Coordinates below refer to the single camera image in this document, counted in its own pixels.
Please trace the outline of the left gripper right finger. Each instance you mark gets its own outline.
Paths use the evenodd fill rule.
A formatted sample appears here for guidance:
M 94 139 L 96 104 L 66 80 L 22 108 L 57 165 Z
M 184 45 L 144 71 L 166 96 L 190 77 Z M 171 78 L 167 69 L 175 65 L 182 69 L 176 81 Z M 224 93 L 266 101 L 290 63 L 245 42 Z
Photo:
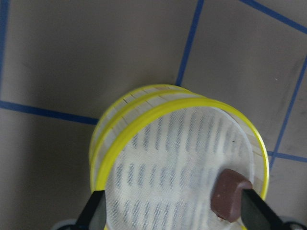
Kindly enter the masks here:
M 243 189 L 241 220 L 247 230 L 281 230 L 283 221 L 253 189 Z

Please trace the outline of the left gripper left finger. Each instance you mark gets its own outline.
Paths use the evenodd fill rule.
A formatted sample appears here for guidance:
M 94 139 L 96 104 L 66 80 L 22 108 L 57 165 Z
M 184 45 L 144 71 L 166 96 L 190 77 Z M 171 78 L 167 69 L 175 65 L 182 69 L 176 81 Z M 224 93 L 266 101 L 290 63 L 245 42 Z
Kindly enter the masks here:
M 76 221 L 77 230 L 104 230 L 106 226 L 106 194 L 94 191 Z

